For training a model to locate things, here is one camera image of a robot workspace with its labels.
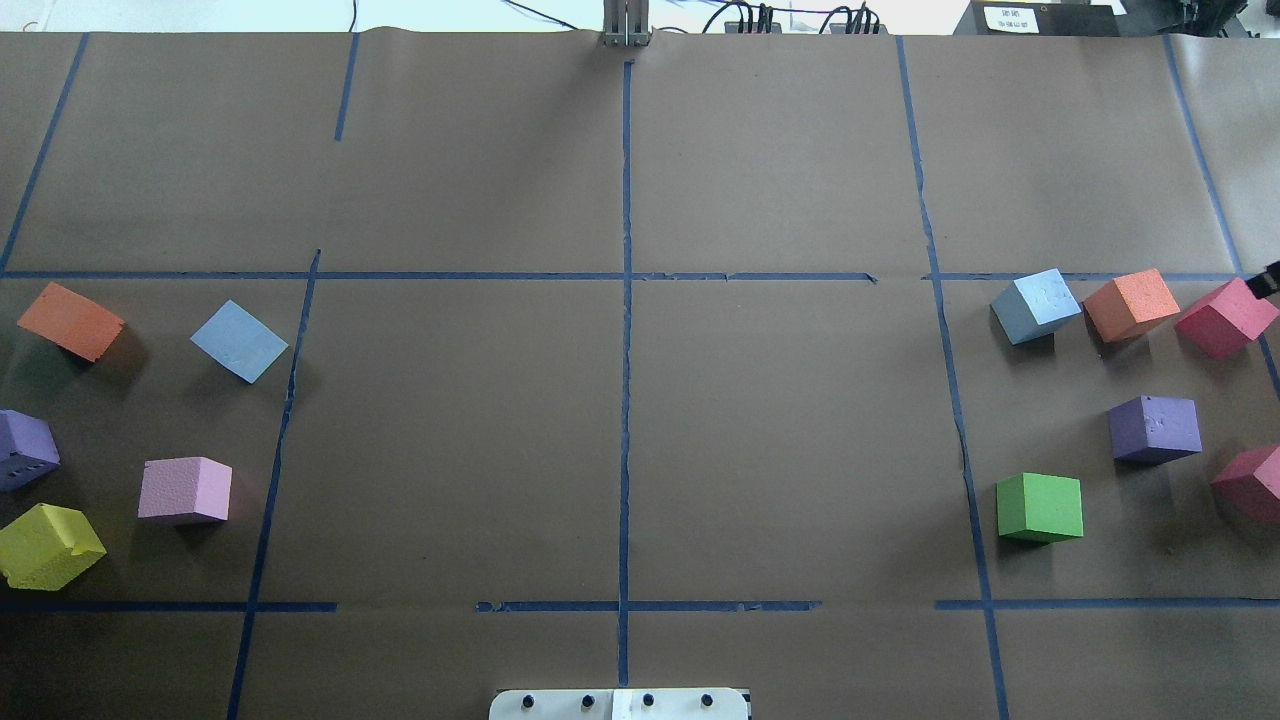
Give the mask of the light blue foam block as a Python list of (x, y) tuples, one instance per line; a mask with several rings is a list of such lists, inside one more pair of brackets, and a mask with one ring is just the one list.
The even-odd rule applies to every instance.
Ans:
[(1023, 345), (1066, 325), (1082, 306), (1057, 268), (1012, 281), (991, 304), (1011, 345)]

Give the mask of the red foam block upper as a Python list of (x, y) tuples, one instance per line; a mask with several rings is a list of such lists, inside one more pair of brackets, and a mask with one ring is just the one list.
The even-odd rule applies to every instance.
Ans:
[(1257, 341), (1277, 315), (1275, 305), (1234, 278), (1193, 304), (1175, 323), (1175, 332), (1208, 357), (1225, 359)]

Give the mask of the red foam block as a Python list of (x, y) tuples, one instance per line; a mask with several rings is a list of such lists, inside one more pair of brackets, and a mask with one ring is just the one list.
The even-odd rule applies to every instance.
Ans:
[(1175, 323), (1175, 332), (1208, 357), (1225, 359), (1257, 341), (1277, 315), (1275, 305), (1234, 278), (1193, 304)]
[(1279, 445), (1238, 454), (1210, 484), (1245, 518), (1260, 523), (1277, 523)]

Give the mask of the orange foam block right side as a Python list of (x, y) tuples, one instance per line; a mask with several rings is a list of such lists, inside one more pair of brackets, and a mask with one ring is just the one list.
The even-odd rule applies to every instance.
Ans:
[(1181, 313), (1156, 268), (1107, 281), (1083, 301), (1083, 307), (1106, 343), (1140, 337)]

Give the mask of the orange foam block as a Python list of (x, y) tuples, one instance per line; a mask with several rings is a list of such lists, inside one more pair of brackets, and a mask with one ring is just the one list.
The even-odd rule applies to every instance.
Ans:
[(1107, 281), (1083, 301), (1083, 307), (1106, 343), (1140, 337), (1181, 313), (1156, 268)]
[(124, 331), (125, 322), (91, 299), (50, 282), (17, 325), (87, 363), (96, 363)]

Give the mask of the purple foam block right side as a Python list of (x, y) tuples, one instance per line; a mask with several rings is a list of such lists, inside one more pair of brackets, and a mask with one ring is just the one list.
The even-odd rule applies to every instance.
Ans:
[(1116, 461), (1160, 465), (1201, 454), (1196, 401), (1140, 395), (1106, 413)]

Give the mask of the purple foam block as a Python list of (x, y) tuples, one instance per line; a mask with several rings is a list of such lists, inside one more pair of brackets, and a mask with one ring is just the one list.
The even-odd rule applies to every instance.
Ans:
[(1201, 454), (1196, 401), (1140, 395), (1106, 413), (1116, 461), (1160, 465)]
[(61, 465), (50, 425), (17, 410), (1, 410), (1, 492), (13, 492)]

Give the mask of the green foam block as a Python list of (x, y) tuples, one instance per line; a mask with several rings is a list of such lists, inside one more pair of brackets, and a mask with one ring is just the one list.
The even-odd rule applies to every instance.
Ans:
[(1082, 482), (1071, 477), (1019, 473), (995, 486), (1002, 538), (1051, 544), (1085, 536)]

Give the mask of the light blue block left side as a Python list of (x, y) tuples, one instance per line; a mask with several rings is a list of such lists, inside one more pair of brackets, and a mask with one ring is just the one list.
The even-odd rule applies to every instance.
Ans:
[(189, 341), (246, 383), (256, 383), (288, 343), (233, 300), (227, 300)]

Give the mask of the pink foam block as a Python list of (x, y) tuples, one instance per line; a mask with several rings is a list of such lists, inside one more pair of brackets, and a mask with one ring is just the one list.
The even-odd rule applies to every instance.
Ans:
[(147, 460), (136, 516), (172, 525), (225, 521), (232, 482), (233, 468), (210, 457)]

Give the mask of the orange foam block left side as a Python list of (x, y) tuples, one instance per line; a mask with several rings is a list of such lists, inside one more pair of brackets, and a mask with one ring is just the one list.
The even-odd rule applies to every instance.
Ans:
[(125, 322), (91, 299), (50, 282), (17, 325), (87, 363), (96, 363), (124, 331)]

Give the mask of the purple foam block left side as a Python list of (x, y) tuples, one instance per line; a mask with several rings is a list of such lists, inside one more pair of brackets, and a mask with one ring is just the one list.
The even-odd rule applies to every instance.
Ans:
[(1, 410), (1, 492), (13, 492), (61, 465), (50, 425), (17, 410)]

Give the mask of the yellow foam block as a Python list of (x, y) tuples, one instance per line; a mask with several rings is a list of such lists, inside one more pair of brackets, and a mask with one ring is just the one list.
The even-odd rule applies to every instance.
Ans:
[(106, 555), (77, 509), (36, 503), (1, 530), (3, 578), (17, 591), (60, 591)]

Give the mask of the aluminium frame post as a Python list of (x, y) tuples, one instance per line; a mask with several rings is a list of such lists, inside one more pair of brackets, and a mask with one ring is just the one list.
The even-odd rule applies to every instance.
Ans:
[(605, 47), (645, 47), (652, 41), (648, 0), (604, 0), (602, 45)]

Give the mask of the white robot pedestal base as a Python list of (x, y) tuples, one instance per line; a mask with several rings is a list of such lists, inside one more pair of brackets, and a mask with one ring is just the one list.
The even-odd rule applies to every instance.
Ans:
[(751, 719), (750, 694), (730, 687), (508, 689), (489, 719)]

